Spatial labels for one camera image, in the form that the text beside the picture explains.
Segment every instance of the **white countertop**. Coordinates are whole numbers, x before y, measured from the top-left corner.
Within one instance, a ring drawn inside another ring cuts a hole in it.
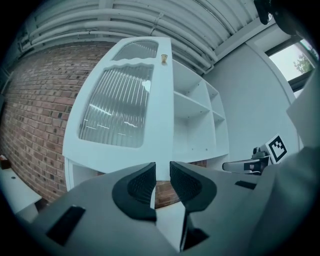
[[[14,214],[41,199],[41,196],[28,187],[11,168],[0,169],[0,184]]]

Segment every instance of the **window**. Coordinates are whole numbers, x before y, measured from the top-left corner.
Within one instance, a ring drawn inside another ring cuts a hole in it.
[[[298,97],[319,60],[318,53],[305,39],[292,37],[268,50],[266,54],[289,82],[295,92],[294,95]]]

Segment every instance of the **brick wall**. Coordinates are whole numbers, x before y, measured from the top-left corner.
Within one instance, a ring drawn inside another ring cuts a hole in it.
[[[66,191],[62,146],[72,105],[90,71],[112,46],[60,45],[25,57],[12,69],[0,123],[0,152],[49,202]]]

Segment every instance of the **white cabinet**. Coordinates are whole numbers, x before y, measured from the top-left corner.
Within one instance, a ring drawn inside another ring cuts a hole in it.
[[[224,116],[218,91],[172,59],[169,38],[123,39],[92,70],[72,107],[63,143],[67,188],[97,171],[148,162],[156,163],[158,181],[168,181],[170,161],[228,154]]]

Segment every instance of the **wooden floor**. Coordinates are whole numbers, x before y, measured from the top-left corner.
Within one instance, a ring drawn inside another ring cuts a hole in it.
[[[207,167],[207,160],[191,162],[190,164]],[[180,202],[178,195],[174,188],[171,186],[170,181],[157,181],[155,185],[155,202],[154,208],[159,209],[162,207],[170,206]]]

